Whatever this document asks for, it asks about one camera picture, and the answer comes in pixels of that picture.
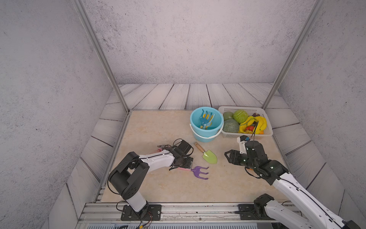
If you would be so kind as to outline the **purple rake pink handle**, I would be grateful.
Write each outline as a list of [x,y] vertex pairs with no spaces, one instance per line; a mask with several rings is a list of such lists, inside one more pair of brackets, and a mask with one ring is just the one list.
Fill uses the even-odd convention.
[[192,168],[179,167],[178,169],[193,172],[193,174],[196,178],[203,179],[203,180],[208,180],[207,177],[202,177],[201,175],[208,175],[209,173],[204,172],[203,170],[207,170],[207,169],[209,169],[209,167],[205,168],[205,167],[196,166],[193,169]]

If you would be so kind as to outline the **yellow toy shovel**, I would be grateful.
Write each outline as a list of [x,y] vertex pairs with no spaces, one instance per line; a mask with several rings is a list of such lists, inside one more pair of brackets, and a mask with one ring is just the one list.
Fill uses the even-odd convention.
[[212,125],[212,121],[214,119],[215,114],[210,115],[210,119],[209,122],[207,124],[205,124],[205,129],[208,129],[208,127],[210,127]]

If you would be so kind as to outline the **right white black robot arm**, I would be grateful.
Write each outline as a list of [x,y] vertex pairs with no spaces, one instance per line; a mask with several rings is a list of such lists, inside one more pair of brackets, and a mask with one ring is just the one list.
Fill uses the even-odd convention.
[[358,229],[352,220],[345,221],[311,195],[279,161],[270,160],[258,141],[247,137],[239,139],[239,150],[230,150],[224,156],[230,164],[253,170],[254,178],[263,179],[284,194],[302,213],[300,216],[263,194],[252,207],[240,205],[242,219],[276,220],[289,229]]

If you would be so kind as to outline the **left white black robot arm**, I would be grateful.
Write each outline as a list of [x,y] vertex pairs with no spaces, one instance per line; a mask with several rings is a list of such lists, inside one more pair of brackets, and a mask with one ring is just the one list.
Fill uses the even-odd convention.
[[110,172],[108,184],[114,187],[114,194],[121,196],[134,212],[140,213],[149,205],[139,192],[146,175],[161,168],[184,168],[193,161],[192,153],[193,147],[180,138],[178,143],[164,145],[157,153],[138,155],[130,152]]

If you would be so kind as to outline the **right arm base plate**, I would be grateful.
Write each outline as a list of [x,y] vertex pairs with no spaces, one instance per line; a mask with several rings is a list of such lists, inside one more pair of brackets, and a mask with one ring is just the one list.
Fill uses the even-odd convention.
[[240,220],[274,220],[266,214],[264,206],[256,204],[239,204],[234,213],[240,215]]

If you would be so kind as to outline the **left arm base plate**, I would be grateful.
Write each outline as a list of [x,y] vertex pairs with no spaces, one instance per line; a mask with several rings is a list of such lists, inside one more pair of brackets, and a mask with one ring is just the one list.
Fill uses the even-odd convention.
[[147,204],[140,211],[135,211],[130,205],[122,210],[121,221],[160,221],[162,205]]

